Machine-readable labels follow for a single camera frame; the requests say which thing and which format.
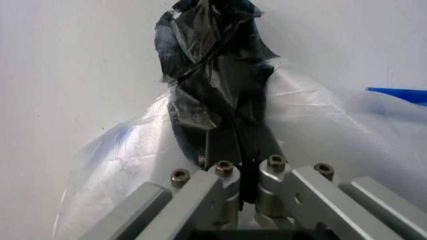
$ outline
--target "crumpled black plastic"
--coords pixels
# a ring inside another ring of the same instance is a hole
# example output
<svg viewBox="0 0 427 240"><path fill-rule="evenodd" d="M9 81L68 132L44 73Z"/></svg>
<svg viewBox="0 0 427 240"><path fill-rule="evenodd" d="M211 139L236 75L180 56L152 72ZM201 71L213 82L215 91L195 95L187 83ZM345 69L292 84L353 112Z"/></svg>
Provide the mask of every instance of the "crumpled black plastic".
<svg viewBox="0 0 427 240"><path fill-rule="evenodd" d="M277 57L254 22L262 12L248 0L181 0L172 8L157 22L154 42L162 81L172 91L168 111L177 142L203 168L233 162L242 188L250 189L267 154L253 135L270 134L264 91L274 67L266 60Z"/></svg>

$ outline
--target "blue object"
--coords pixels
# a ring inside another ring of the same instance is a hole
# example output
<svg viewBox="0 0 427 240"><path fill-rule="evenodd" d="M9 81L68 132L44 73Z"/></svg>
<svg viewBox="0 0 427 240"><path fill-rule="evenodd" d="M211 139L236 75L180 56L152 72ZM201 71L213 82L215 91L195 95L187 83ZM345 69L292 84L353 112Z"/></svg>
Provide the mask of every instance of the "blue object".
<svg viewBox="0 0 427 240"><path fill-rule="evenodd" d="M408 102L427 106L427 90L411 90L396 88L367 87L367 91L379 92L406 100Z"/></svg>

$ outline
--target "bolt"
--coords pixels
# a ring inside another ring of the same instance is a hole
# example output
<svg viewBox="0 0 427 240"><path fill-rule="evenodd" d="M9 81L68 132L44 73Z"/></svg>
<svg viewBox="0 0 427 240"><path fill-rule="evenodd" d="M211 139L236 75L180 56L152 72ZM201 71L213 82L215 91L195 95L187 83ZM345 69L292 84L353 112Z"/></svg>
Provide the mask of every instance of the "bolt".
<svg viewBox="0 0 427 240"><path fill-rule="evenodd" d="M170 175L170 182L175 188L182 188L189 180L190 173L183 168L176 169Z"/></svg>
<svg viewBox="0 0 427 240"><path fill-rule="evenodd" d="M329 181L332 181L332 178L334 177L334 168L326 163L318 163L314 165L314 170L318 171L323 177L328 179Z"/></svg>
<svg viewBox="0 0 427 240"><path fill-rule="evenodd" d="M271 155L267 159L267 166L276 173L283 172L287 161L281 155Z"/></svg>
<svg viewBox="0 0 427 240"><path fill-rule="evenodd" d="M230 177L233 173L233 163L226 160L221 160L216 163L215 174L220 177Z"/></svg>

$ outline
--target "black fabric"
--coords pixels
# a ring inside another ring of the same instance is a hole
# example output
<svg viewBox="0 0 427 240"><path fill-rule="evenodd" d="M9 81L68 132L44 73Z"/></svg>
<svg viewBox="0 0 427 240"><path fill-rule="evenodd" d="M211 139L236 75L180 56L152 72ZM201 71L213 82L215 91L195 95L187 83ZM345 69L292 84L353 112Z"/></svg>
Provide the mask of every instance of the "black fabric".
<svg viewBox="0 0 427 240"><path fill-rule="evenodd" d="M252 192L266 154L248 138L253 127L266 128L264 90L274 71L267 60L277 57L258 34L254 18L261 15L248 0L181 0L161 16L154 41L184 154L206 168L233 162L242 188ZM240 194L255 200L254 193Z"/></svg>

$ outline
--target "clear plastic sheet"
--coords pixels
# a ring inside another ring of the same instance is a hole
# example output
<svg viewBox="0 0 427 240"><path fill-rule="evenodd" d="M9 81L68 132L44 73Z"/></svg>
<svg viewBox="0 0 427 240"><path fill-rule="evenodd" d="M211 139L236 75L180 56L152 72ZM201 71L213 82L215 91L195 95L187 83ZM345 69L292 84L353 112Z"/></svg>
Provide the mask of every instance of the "clear plastic sheet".
<svg viewBox="0 0 427 240"><path fill-rule="evenodd" d="M325 162L369 176L427 211L427 108L378 92L327 89L291 67L268 80L266 122L293 167Z"/></svg>
<svg viewBox="0 0 427 240"><path fill-rule="evenodd" d="M54 239L77 239L146 181L168 187L175 168L198 169L174 137L170 97L75 157ZM324 162L343 181L370 176L427 211L425 107L378 92L327 89L287 66L269 78L266 98L266 123L293 167Z"/></svg>

